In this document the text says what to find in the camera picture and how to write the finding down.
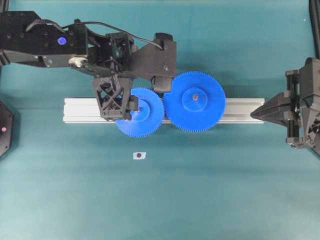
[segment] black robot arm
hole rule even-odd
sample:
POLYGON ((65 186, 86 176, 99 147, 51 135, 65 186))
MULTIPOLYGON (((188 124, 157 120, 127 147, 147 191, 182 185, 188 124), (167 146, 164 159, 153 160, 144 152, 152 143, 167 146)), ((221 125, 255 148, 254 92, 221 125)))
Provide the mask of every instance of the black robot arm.
POLYGON ((70 67, 93 76, 100 114, 106 120, 130 120, 130 112, 138 110, 138 98, 131 95, 136 78, 151 81, 157 93, 171 91, 177 43, 169 34, 156 33, 154 40, 148 41, 105 23, 79 19, 61 27, 41 19, 34 11, 6 11, 0 17, 0 66, 18 63, 40 68, 70 67), (87 24, 119 32, 101 35, 87 24), (138 49, 134 38, 147 45, 138 49))

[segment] screw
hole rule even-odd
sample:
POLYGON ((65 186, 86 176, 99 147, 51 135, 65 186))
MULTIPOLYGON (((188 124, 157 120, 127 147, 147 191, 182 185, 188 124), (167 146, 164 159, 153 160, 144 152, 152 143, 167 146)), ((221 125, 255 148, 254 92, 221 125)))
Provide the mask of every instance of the screw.
POLYGON ((194 94, 194 95, 192 96, 192 100, 193 100, 193 101, 198 101, 198 99, 199 99, 199 95, 198 95, 198 94, 194 94))

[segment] large blue gear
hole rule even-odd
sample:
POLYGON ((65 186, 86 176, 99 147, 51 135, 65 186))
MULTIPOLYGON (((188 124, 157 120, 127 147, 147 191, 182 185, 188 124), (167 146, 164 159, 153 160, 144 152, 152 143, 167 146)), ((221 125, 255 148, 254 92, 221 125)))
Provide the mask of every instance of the large blue gear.
POLYGON ((226 95, 220 83, 202 72, 186 72, 172 82, 172 91, 164 94, 167 117, 186 132, 213 128, 226 108, 226 95))
POLYGON ((115 124, 129 137, 147 137, 162 124, 165 117, 164 104, 155 92, 147 88, 133 88, 131 95, 138 97, 139 111, 131 112, 131 120, 117 120, 115 124))

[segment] metal frame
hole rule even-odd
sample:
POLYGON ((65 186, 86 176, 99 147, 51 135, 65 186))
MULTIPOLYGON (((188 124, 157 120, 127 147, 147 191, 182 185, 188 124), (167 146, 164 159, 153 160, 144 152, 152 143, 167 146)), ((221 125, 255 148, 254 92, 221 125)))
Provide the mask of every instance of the metal frame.
MULTIPOLYGON (((264 98, 227 98, 226 109, 219 124, 263 124, 250 113, 265 103, 264 98)), ((113 124, 100 117, 95 98, 65 98, 63 121, 68 124, 113 124)), ((164 124, 171 124, 166 118, 164 124)))

